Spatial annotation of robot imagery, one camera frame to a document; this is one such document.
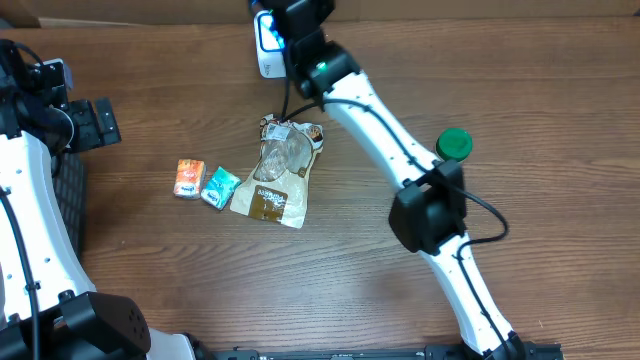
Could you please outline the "orange tissue pack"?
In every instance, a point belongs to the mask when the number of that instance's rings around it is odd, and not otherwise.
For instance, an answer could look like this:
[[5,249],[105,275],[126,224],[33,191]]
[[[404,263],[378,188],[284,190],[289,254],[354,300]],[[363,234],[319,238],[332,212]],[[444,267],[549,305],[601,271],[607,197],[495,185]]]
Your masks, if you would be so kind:
[[206,164],[201,160],[180,159],[173,188],[175,196],[198,199],[206,176]]

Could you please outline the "teal tissue pack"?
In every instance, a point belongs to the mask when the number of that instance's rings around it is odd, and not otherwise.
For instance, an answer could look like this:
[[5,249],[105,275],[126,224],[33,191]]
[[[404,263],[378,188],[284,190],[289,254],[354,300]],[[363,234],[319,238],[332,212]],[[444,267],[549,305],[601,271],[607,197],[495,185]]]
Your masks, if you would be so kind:
[[214,208],[223,210],[241,183],[240,178],[219,167],[201,191],[201,198]]

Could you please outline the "brown white snack pouch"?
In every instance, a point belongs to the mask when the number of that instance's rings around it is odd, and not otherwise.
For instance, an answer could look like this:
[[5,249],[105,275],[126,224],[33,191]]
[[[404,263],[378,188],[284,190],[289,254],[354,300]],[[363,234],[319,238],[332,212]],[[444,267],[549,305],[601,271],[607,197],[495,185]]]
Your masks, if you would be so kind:
[[257,220],[301,228],[308,208],[310,172],[323,145],[320,125],[264,116],[259,161],[235,190],[230,209]]

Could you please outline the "green lid jar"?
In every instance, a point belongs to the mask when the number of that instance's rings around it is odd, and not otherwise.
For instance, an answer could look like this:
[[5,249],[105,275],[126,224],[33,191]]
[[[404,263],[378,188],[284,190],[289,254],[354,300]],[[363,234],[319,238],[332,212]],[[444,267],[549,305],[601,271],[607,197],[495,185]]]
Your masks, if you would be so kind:
[[473,150],[472,136],[462,128],[448,128],[438,137],[435,146],[438,156],[447,161],[462,162]]

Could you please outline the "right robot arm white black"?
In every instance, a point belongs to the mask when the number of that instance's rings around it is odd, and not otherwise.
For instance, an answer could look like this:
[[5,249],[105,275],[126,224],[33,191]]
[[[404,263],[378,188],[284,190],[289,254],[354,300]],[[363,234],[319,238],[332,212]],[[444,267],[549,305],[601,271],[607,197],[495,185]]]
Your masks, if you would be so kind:
[[480,205],[502,224],[492,205],[465,189],[454,159],[423,147],[378,97],[368,76],[341,45],[327,39],[322,24],[332,1],[258,0],[280,39],[285,76],[309,108],[319,107],[362,146],[392,186],[389,224],[400,243],[431,267],[453,309],[463,359],[523,359],[524,343],[501,314],[475,263],[464,219],[467,201]]

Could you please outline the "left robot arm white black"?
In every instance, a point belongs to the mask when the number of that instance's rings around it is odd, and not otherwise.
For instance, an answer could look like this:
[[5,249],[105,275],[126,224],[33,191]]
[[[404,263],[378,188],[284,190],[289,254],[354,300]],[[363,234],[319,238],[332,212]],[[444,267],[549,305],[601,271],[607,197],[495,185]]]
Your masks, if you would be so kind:
[[211,359],[194,336],[151,328],[136,303],[100,293],[82,268],[55,191],[63,159],[121,140],[111,103],[71,101],[61,59],[26,62],[1,42],[1,356],[4,359]]

